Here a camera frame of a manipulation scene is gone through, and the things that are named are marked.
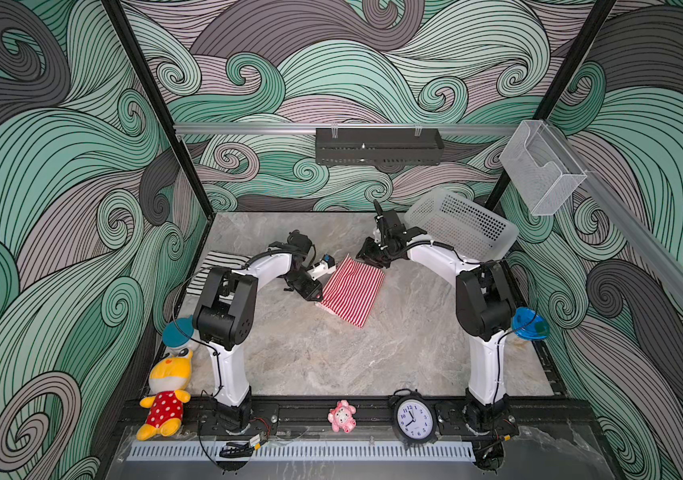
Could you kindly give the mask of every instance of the red and white striped towel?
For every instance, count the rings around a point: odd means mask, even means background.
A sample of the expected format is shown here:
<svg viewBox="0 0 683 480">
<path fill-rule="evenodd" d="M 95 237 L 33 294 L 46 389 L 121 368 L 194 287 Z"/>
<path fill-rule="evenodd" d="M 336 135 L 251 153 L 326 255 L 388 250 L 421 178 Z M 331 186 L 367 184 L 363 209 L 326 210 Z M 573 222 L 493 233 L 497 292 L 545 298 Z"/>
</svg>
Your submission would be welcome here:
<svg viewBox="0 0 683 480">
<path fill-rule="evenodd" d="M 323 288 L 323 301 L 317 306 L 363 328 L 384 279 L 384 272 L 375 266 L 347 255 Z"/>
</svg>

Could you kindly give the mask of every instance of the stuffed toy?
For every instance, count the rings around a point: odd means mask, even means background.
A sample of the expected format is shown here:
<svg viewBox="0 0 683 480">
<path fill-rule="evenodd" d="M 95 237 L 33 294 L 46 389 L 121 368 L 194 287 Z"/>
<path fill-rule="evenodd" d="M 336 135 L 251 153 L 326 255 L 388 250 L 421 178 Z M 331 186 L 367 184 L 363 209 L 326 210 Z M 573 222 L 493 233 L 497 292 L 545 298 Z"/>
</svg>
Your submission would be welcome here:
<svg viewBox="0 0 683 480">
<path fill-rule="evenodd" d="M 336 404 L 336 408 L 330 410 L 328 414 L 328 422 L 330 422 L 330 427 L 334 429 L 334 432 L 338 432 L 340 429 L 344 429 L 345 433 L 349 433 L 357 425 L 352 416 L 357 411 L 352 405 L 349 404 L 347 400 L 341 400 Z"/>
<path fill-rule="evenodd" d="M 165 356 L 149 373 L 149 392 L 141 406 L 149 408 L 147 420 L 136 433 L 147 440 L 160 433 L 163 437 L 178 432 L 182 426 L 184 404 L 192 397 L 184 388 L 192 378 L 192 351 L 183 349 L 176 356 Z"/>
</svg>

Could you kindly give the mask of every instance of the blue lid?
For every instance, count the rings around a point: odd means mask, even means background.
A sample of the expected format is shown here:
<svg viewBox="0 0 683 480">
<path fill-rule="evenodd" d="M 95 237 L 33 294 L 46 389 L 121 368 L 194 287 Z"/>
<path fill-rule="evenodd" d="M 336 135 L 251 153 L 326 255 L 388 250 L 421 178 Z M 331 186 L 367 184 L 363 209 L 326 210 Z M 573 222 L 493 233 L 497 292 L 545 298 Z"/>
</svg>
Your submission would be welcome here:
<svg viewBox="0 0 683 480">
<path fill-rule="evenodd" d="M 174 325 L 173 322 L 170 322 L 165 326 L 165 330 L 162 332 L 162 342 L 172 349 L 184 345 L 194 333 L 194 328 L 192 328 L 192 316 L 176 320 L 176 325 Z M 179 329 L 186 333 L 186 336 L 178 331 Z"/>
<path fill-rule="evenodd" d="M 512 329 L 523 340 L 543 340 L 549 335 L 549 324 L 544 317 L 524 306 L 515 312 Z"/>
</svg>

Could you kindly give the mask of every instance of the red polka dot outfit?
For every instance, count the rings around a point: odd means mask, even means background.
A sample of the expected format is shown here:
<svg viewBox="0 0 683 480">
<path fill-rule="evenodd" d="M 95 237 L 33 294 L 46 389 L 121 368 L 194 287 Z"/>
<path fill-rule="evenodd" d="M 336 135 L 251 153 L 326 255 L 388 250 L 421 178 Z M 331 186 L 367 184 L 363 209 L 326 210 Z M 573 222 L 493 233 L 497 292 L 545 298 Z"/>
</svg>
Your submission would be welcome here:
<svg viewBox="0 0 683 480">
<path fill-rule="evenodd" d="M 171 418 L 182 418 L 184 407 L 181 400 L 176 398 L 173 392 L 160 392 L 154 397 L 152 408 L 147 415 L 147 424 L 155 428 L 170 420 Z"/>
</svg>

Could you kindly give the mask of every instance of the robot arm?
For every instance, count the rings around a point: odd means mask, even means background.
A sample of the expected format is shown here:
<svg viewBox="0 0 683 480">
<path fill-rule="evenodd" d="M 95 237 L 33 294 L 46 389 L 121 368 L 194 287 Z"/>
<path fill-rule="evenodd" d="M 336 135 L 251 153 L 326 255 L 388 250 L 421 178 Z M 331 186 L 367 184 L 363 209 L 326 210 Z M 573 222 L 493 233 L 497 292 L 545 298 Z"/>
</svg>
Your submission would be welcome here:
<svg viewBox="0 0 683 480">
<path fill-rule="evenodd" d="M 250 259 L 240 270 L 214 267 L 208 273 L 192 325 L 208 343 L 218 393 L 220 417 L 228 419 L 232 429 L 242 428 L 246 411 L 250 411 L 250 385 L 245 376 L 242 342 L 253 326 L 256 293 L 275 278 L 283 277 L 292 290 L 307 301 L 323 298 L 322 284 L 304 267 L 311 240 L 294 230 L 288 242 L 275 242 L 267 250 Z M 231 302 L 224 297 L 234 293 Z"/>
<path fill-rule="evenodd" d="M 480 407 L 497 410 L 497 403 L 507 392 L 503 376 L 505 331 L 515 311 L 501 266 L 462 256 L 419 227 L 407 229 L 394 211 L 384 212 L 378 203 L 375 207 L 375 238 L 366 238 L 357 258 L 380 268 L 407 258 L 426 266 L 456 289 L 456 318 L 471 341 L 469 392 Z"/>
</svg>

